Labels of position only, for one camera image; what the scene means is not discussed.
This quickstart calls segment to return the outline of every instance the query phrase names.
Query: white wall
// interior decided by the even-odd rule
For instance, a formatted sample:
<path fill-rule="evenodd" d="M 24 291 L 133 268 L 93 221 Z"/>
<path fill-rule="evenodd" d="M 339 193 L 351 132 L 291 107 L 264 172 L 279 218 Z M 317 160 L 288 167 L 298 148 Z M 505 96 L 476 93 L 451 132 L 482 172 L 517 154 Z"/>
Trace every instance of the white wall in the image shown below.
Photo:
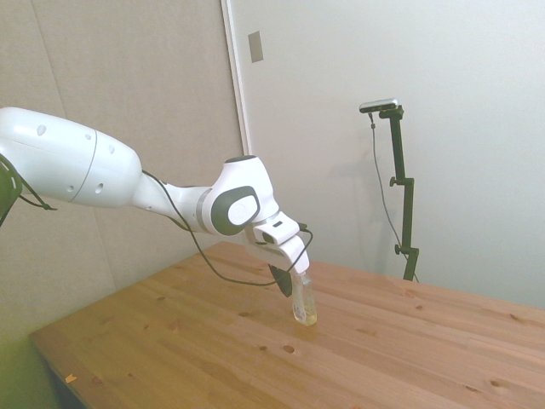
<path fill-rule="evenodd" d="M 230 4 L 253 152 L 284 211 L 315 232 L 313 260 L 403 275 L 358 112 L 396 97 L 421 282 L 545 307 L 545 2 Z M 385 190 L 400 230 L 403 189 Z"/>

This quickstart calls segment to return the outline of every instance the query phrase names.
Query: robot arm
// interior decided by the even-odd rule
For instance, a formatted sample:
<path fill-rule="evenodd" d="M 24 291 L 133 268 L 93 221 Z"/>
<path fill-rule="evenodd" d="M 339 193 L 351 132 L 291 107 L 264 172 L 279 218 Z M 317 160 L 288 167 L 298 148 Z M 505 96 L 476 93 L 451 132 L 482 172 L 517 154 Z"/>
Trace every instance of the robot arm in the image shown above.
<path fill-rule="evenodd" d="M 133 205 L 181 222 L 163 188 L 142 172 L 135 151 L 97 130 L 39 112 L 2 108 L 0 154 L 43 196 L 96 207 Z M 283 270 L 295 261 L 295 272 L 308 269 L 299 224 L 279 210 L 257 157 L 227 160 L 212 187 L 163 186 L 192 231 L 242 233 L 250 254 Z"/>

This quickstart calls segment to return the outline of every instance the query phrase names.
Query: wood grain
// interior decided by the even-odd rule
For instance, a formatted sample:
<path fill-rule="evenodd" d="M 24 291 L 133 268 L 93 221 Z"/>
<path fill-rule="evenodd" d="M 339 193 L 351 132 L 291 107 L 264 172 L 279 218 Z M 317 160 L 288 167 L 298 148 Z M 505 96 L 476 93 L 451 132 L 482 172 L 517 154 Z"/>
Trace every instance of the wood grain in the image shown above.
<path fill-rule="evenodd" d="M 239 245 L 227 276 L 270 280 Z M 31 334 L 93 408 L 545 407 L 545 310 L 313 262 L 318 323 L 192 256 Z"/>

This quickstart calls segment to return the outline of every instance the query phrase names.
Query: black cable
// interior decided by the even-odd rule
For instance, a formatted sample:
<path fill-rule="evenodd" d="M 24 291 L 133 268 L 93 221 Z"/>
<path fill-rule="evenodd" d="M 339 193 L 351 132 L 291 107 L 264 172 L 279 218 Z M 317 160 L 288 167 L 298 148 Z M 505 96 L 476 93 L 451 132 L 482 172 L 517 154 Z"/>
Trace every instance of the black cable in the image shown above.
<path fill-rule="evenodd" d="M 384 187 L 382 187 L 382 178 L 381 178 L 381 172 L 378 169 L 378 162 L 376 161 L 376 138 L 375 138 L 375 122 L 373 121 L 373 113 L 368 112 L 369 118 L 371 120 L 371 130 L 373 131 L 373 159 L 375 160 L 375 169 L 376 169 L 376 175 L 378 176 L 378 184 L 381 188 L 381 197 L 382 197 L 382 206 L 384 207 L 384 211 L 386 212 L 386 217 L 388 219 L 388 223 L 390 223 L 390 227 L 393 230 L 393 234 L 395 234 L 395 238 L 398 241 L 398 246 L 401 247 L 401 240 L 399 240 L 398 232 L 395 230 L 395 227 L 393 226 L 392 219 L 390 218 L 390 213 L 388 212 L 388 208 L 386 206 L 386 200 L 384 199 Z M 408 260 L 408 257 L 406 254 L 403 254 L 403 257 L 405 257 L 405 260 Z M 418 280 L 418 277 L 416 277 L 415 273 L 415 279 L 417 283 L 420 283 Z"/>
<path fill-rule="evenodd" d="M 23 196 L 22 194 L 19 195 L 19 199 L 24 200 L 24 201 L 27 202 L 29 205 L 33 205 L 33 206 L 36 206 L 36 207 L 43 207 L 41 204 L 34 203 L 34 202 L 32 202 L 31 200 L 27 199 L 27 198 L 26 198 L 25 196 Z"/>
<path fill-rule="evenodd" d="M 285 274 L 282 274 L 280 277 L 278 277 L 276 280 L 274 281 L 271 281 L 269 283 L 251 283 L 249 281 L 240 281 L 238 279 L 229 279 L 228 277 L 225 277 L 224 275 L 220 274 L 215 268 L 214 266 L 212 265 L 212 263 L 210 262 L 210 260 L 208 259 L 208 257 L 204 254 L 203 250 L 201 249 L 201 246 L 199 245 L 198 241 L 197 241 L 197 238 L 195 237 L 195 233 L 192 231 L 191 227 L 189 226 L 189 223 L 187 222 L 187 220 L 184 218 L 184 216 L 181 215 L 181 213 L 178 211 L 178 208 L 175 206 L 174 204 L 174 201 L 172 200 L 172 198 L 170 197 L 170 194 L 169 194 L 169 191 L 166 189 L 166 187 L 164 186 L 164 184 L 157 178 L 155 177 L 154 175 L 152 175 L 151 173 L 143 170 L 142 173 L 144 173 L 144 175 L 147 175 L 147 176 L 150 176 L 164 191 L 164 193 L 167 195 L 167 198 L 170 202 L 170 204 L 172 205 L 172 208 L 174 209 L 174 211 L 176 212 L 176 214 L 178 215 L 178 217 L 184 222 L 184 224 L 186 225 L 186 228 L 182 227 L 182 225 L 174 220 L 174 219 L 170 219 L 172 220 L 176 225 L 178 225 L 178 227 L 180 228 L 183 228 L 184 230 L 187 230 L 190 234 L 191 234 L 191 237 L 193 239 L 193 242 L 195 243 L 195 245 L 197 246 L 197 249 L 198 249 L 198 252 L 200 253 L 200 255 L 202 256 L 202 258 L 206 261 L 206 263 L 209 265 L 210 269 L 215 273 L 215 275 L 217 275 L 218 277 L 220 277 L 221 279 L 224 279 L 225 281 L 229 281 L 230 283 L 235 283 L 235 284 L 242 284 L 242 285 L 254 285 L 254 286 L 257 286 L 257 287 L 266 287 L 266 286 L 269 286 L 269 285 L 274 285 L 274 284 L 277 284 L 281 279 L 283 279 L 286 274 L 289 274 L 291 269 L 297 264 L 297 262 L 299 261 L 299 259 L 302 257 L 302 255 L 305 253 L 305 251 L 307 250 L 308 246 L 311 244 L 311 242 L 313 241 L 313 238 L 314 238 L 314 234 L 313 232 L 311 232 L 310 230 L 308 230 L 307 228 L 302 228 L 301 231 L 304 232 L 304 233 L 308 233 L 310 234 L 310 239 L 308 240 L 307 244 L 305 245 L 305 247 L 303 247 L 303 250 L 301 251 L 301 253 L 299 254 L 299 256 L 296 258 L 296 260 L 293 262 L 293 264 L 291 264 L 290 268 L 288 268 L 288 270 L 285 272 Z"/>

